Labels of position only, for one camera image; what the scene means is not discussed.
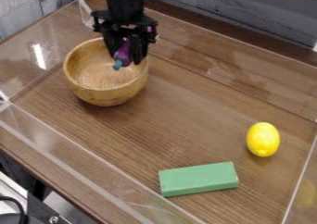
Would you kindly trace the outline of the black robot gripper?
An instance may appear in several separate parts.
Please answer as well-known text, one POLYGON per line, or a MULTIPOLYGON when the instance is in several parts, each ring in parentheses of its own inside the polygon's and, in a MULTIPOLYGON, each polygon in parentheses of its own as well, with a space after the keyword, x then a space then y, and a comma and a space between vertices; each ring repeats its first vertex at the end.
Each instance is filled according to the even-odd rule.
POLYGON ((140 65, 148 56, 149 44, 154 44, 158 41, 160 22, 144 13, 129 20, 118 20, 122 23, 121 31, 104 32, 109 53, 116 58, 125 40, 130 38, 130 54, 134 64, 140 65))

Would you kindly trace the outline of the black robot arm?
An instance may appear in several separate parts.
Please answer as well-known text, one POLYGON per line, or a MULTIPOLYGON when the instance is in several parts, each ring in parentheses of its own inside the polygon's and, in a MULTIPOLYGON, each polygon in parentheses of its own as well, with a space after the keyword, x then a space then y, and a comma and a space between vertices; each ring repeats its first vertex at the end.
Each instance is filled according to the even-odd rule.
POLYGON ((158 42, 158 21, 144 12, 144 0, 108 0, 108 9, 92 13, 93 29, 102 33, 113 68, 140 65, 148 57, 149 44, 158 42))

